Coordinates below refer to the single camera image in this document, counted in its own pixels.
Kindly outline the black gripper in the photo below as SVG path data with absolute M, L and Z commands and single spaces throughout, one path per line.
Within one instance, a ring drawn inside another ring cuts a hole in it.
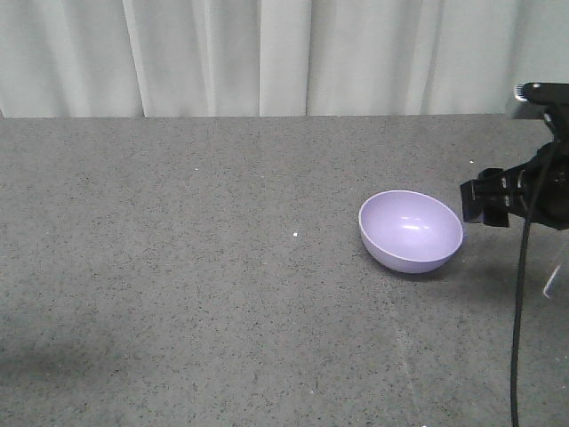
M 511 214 L 568 229 L 568 144 L 553 141 L 510 169 L 487 168 L 460 185 L 462 219 L 507 227 Z

